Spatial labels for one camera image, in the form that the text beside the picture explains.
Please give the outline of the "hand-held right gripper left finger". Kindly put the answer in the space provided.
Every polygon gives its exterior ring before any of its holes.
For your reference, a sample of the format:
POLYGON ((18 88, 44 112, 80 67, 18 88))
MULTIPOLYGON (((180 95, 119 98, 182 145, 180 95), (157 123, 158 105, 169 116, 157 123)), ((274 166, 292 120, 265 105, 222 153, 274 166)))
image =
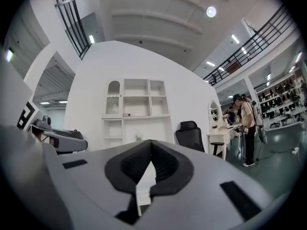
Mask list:
POLYGON ((139 219, 136 186, 151 162, 151 146, 152 141, 146 140, 112 157, 105 164, 105 175, 112 186, 130 195, 128 208, 116 215, 130 225, 139 219))

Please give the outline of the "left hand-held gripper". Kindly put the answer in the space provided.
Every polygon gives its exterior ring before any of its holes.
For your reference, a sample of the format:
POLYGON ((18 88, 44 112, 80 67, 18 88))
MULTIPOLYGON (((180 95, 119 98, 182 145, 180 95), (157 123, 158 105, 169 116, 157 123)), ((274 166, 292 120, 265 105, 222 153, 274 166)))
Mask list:
POLYGON ((26 103, 17 127, 29 132, 38 141, 50 144, 58 154, 85 151, 88 148, 88 142, 80 131, 53 128, 51 118, 44 115, 31 101, 26 103))

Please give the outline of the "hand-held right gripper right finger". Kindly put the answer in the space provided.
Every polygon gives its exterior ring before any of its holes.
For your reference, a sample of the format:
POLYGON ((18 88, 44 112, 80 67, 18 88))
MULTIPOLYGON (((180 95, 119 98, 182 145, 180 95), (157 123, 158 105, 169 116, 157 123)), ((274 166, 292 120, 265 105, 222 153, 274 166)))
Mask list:
POLYGON ((187 156, 157 140, 151 142, 151 162, 156 184, 150 189, 150 197, 175 195, 194 175, 193 163, 187 156))

